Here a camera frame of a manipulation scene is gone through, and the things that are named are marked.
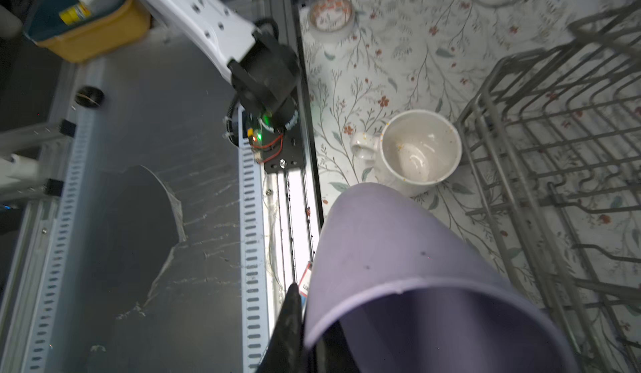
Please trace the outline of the yellow bin with items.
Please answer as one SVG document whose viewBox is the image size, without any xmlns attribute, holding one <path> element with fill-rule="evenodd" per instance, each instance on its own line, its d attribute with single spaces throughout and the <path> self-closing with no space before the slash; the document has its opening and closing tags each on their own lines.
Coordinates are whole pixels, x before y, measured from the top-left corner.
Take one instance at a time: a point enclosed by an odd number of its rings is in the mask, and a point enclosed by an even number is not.
<svg viewBox="0 0 641 373">
<path fill-rule="evenodd" d="M 23 33 L 40 48 L 81 63 L 141 39 L 150 12 L 138 0 L 40 0 Z"/>
</svg>

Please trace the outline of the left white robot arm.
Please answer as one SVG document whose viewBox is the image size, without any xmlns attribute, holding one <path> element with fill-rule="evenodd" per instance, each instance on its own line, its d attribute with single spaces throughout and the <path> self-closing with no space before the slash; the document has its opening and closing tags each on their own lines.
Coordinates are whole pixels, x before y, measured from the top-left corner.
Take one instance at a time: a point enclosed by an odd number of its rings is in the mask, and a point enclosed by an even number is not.
<svg viewBox="0 0 641 373">
<path fill-rule="evenodd" d="M 300 79 L 294 50 L 221 0 L 144 0 L 212 61 L 241 105 L 270 131 L 298 122 L 293 91 Z"/>
</svg>

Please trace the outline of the tape roll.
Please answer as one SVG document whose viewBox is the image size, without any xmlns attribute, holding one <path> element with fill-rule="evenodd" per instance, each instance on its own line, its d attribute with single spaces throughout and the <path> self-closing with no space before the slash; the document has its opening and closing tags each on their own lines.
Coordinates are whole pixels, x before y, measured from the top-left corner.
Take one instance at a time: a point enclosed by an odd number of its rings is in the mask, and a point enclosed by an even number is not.
<svg viewBox="0 0 641 373">
<path fill-rule="evenodd" d="M 356 12 L 350 0 L 317 0 L 310 7 L 308 23 L 315 40 L 336 44 L 352 35 Z"/>
</svg>

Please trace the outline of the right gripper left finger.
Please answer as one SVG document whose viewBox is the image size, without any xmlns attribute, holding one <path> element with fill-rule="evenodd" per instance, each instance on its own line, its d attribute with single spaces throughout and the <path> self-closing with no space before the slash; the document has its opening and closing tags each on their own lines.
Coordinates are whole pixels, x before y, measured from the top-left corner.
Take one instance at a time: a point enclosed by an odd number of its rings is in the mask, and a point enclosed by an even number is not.
<svg viewBox="0 0 641 373">
<path fill-rule="evenodd" d="M 299 286 L 292 283 L 285 294 L 270 343 L 256 372 L 292 373 L 299 371 L 302 336 L 302 301 Z"/>
</svg>

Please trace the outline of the purple cup front row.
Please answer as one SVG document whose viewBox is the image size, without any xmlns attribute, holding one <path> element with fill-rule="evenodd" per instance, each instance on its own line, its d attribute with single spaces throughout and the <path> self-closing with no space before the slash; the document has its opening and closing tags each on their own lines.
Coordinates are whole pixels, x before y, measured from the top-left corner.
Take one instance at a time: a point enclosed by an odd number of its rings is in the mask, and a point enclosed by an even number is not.
<svg viewBox="0 0 641 373">
<path fill-rule="evenodd" d="M 362 372 L 575 372 L 557 326 L 432 213 L 381 184 L 334 202 L 303 346 L 339 321 Z"/>
</svg>

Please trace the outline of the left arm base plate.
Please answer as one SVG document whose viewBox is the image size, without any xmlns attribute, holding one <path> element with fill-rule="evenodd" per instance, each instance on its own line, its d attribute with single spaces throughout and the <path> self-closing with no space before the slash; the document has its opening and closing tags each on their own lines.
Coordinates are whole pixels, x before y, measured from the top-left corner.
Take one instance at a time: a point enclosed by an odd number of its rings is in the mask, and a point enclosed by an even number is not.
<svg viewBox="0 0 641 373">
<path fill-rule="evenodd" d="M 282 131 L 269 131 L 262 120 L 243 109 L 239 116 L 239 148 L 244 163 L 255 162 L 267 174 L 305 167 L 305 150 L 298 121 Z"/>
</svg>

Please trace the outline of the floral table mat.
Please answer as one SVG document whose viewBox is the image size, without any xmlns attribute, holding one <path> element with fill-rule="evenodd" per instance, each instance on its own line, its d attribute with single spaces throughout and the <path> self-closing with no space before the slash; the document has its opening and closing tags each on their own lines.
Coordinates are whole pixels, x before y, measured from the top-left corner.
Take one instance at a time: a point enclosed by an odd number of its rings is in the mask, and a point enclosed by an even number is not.
<svg viewBox="0 0 641 373">
<path fill-rule="evenodd" d="M 324 45 L 311 36 L 311 6 L 302 9 L 300 18 L 325 220 L 349 188 L 379 184 L 372 168 L 352 153 L 354 135 L 380 134 L 392 118 L 420 109 L 448 119 L 462 139 L 457 121 L 500 59 L 566 44 L 572 22 L 639 0 L 519 0 L 502 8 L 475 0 L 350 1 L 356 27 L 339 44 Z M 509 281 L 492 232 L 475 215 L 481 202 L 463 140 L 454 173 L 407 198 L 437 217 L 530 301 Z M 539 310 L 574 353 L 560 326 Z"/>
</svg>

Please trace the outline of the white ceramic mug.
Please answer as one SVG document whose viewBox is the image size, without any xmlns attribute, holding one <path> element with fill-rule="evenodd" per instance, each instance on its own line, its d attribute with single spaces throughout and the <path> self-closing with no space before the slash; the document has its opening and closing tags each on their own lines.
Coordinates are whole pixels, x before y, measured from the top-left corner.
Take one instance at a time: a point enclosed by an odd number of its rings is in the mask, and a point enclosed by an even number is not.
<svg viewBox="0 0 641 373">
<path fill-rule="evenodd" d="M 354 135 L 351 148 L 379 184 L 410 198 L 448 179 L 462 160 L 457 128 L 442 115 L 420 109 L 392 118 L 380 134 Z"/>
</svg>

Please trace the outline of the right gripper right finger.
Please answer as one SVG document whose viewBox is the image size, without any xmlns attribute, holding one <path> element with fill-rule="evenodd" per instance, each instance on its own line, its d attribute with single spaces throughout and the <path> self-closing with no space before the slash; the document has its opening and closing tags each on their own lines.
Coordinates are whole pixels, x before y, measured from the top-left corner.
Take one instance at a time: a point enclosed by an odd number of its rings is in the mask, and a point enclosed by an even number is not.
<svg viewBox="0 0 641 373">
<path fill-rule="evenodd" d="M 360 372 L 339 321 L 329 327 L 315 345 L 315 372 Z"/>
</svg>

